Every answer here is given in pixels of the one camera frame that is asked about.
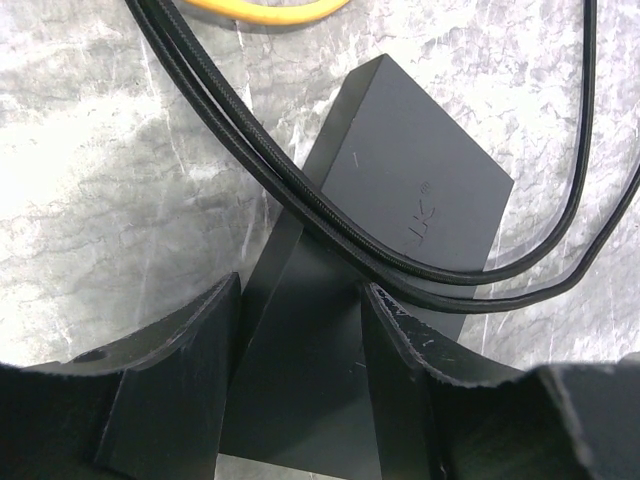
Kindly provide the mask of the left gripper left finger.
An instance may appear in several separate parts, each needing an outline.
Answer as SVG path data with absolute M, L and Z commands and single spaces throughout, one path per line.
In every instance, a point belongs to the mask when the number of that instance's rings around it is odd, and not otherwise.
M 5 479 L 210 479 L 241 285 L 69 362 L 1 368 Z

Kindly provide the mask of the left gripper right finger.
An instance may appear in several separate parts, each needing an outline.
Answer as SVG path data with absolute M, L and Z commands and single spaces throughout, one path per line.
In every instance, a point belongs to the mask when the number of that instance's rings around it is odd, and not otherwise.
M 362 290 L 362 340 L 386 479 L 635 479 L 639 365 L 521 371 Z

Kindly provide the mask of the black network switch box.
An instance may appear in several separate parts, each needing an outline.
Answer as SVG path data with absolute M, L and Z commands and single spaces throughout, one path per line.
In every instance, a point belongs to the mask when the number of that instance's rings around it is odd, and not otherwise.
M 513 186 L 387 55 L 347 75 L 303 170 L 379 242 L 456 271 L 485 266 Z M 241 331 L 221 452 L 378 478 L 359 275 L 288 212 L 244 289 Z

